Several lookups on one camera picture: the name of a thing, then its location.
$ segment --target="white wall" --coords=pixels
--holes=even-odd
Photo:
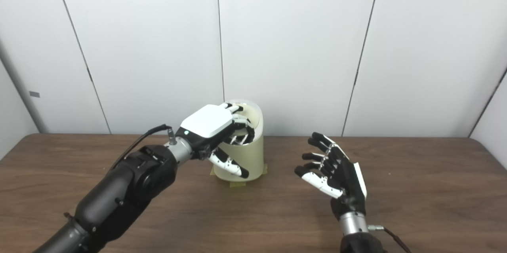
[[[223,102],[217,0],[66,0],[113,133]]]
[[[109,132],[62,0],[0,0],[0,56],[42,131]]]
[[[0,160],[21,138],[38,132],[0,61]]]
[[[376,0],[346,136],[471,132],[507,66],[507,0]]]
[[[373,0],[219,0],[225,98],[267,135],[340,135]]]
[[[507,81],[504,78],[471,138],[484,145],[507,168]]]
[[[341,134],[373,4],[66,2],[98,96],[63,0],[0,0],[0,58],[43,131],[108,133],[107,118],[140,133],[246,98],[268,135]],[[376,0],[344,134],[467,136],[507,67],[506,14],[505,0]]]

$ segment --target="black fingertip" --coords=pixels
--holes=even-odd
[[[313,153],[304,153],[301,155],[301,158],[303,160],[313,160]]]
[[[305,174],[308,174],[310,171],[308,169],[306,169],[305,167],[303,166],[297,166],[295,169],[294,169],[294,173],[296,175],[298,175],[300,178],[305,175]]]
[[[324,134],[322,134],[322,133],[313,132],[312,137],[313,137],[313,139],[316,139],[318,141],[324,140]]]
[[[245,168],[239,166],[239,168],[241,169],[241,175],[239,177],[242,177],[244,179],[248,178],[248,176],[250,176],[250,172],[248,172],[248,170],[246,170]]]
[[[324,145],[326,145],[327,147],[331,146],[331,144],[332,144],[332,141],[330,141],[328,138],[326,138],[326,136],[322,133],[314,132],[314,133],[312,133],[312,137],[313,137],[313,139],[324,143]]]

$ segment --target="robot finger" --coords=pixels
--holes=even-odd
[[[234,161],[227,153],[225,153],[222,149],[217,148],[215,152],[213,152],[208,158],[211,163],[216,165],[217,167],[226,170],[227,172],[242,177],[248,178],[250,173],[245,168],[241,167]]]
[[[324,143],[315,140],[314,138],[308,138],[308,144],[319,148],[324,153],[328,152],[329,150],[329,147],[327,147]]]
[[[333,174],[338,167],[336,162],[332,162],[329,159],[323,161],[322,165],[323,165],[324,169],[326,169],[331,174]]]
[[[304,153],[301,158],[303,158],[303,160],[313,160],[313,161],[317,161],[317,162],[322,162],[324,161],[324,159],[327,159],[327,157],[325,155],[322,155],[322,154],[317,154],[317,153]]]
[[[223,108],[228,108],[228,107],[232,107],[232,103],[223,103],[220,106]]]
[[[243,107],[241,107],[239,105],[232,105],[232,106],[228,107],[227,109],[230,110],[230,112],[232,114],[235,114],[236,112],[242,112],[243,111]]]
[[[236,119],[234,120],[234,126],[236,129],[246,129],[247,135],[241,145],[251,143],[255,138],[255,129],[248,119]]]
[[[321,192],[337,199],[342,196],[343,191],[339,188],[333,188],[328,185],[328,178],[321,177],[314,172],[311,172],[307,168],[303,166],[297,166],[294,169],[295,174],[297,174],[301,179],[308,182],[310,185],[318,188]]]
[[[320,170],[322,168],[322,164],[318,162],[310,162],[303,165],[308,170]]]
[[[336,144],[335,141],[332,141],[329,137],[325,136],[324,134],[314,132],[312,133],[312,138],[316,141],[319,141],[326,145],[328,148],[331,147],[331,145]]]
[[[234,119],[235,121],[236,120],[246,120],[251,123],[251,121],[246,116],[242,116],[240,114],[233,114],[232,119]]]

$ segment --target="cream-colored cylinder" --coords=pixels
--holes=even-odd
[[[255,137],[251,143],[246,145],[230,145],[228,143],[222,143],[219,147],[229,157],[234,159],[241,167],[245,168],[250,172],[248,178],[244,179],[236,175],[230,174],[229,172],[220,169],[217,166],[213,166],[213,171],[217,177],[225,181],[252,181],[260,177],[264,171],[264,120],[262,111],[255,103],[243,100],[235,99],[230,100],[227,103],[233,105],[241,105],[243,107],[242,112],[236,112],[242,116],[246,116],[255,129]],[[244,135],[246,131],[241,130],[235,133],[235,135]]]

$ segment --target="robotic hand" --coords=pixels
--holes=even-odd
[[[96,253],[107,242],[122,236],[151,200],[170,186],[179,167],[192,159],[208,159],[222,169],[248,177],[248,170],[232,160],[218,145],[242,145],[255,132],[248,118],[236,114],[242,107],[223,103],[206,105],[183,120],[176,134],[161,125],[137,139],[112,165],[106,176],[78,203],[76,214],[35,253]],[[247,134],[234,136],[239,129]],[[167,130],[165,145],[146,145],[131,152],[147,136]]]
[[[383,226],[366,224],[366,186],[358,163],[352,163],[344,151],[327,136],[314,132],[308,143],[325,154],[305,153],[294,172],[301,179],[332,197],[331,210],[340,222],[343,238],[341,253],[384,253],[381,242],[369,231],[384,230],[407,252],[410,250],[398,236]],[[312,172],[319,170],[322,175]]]

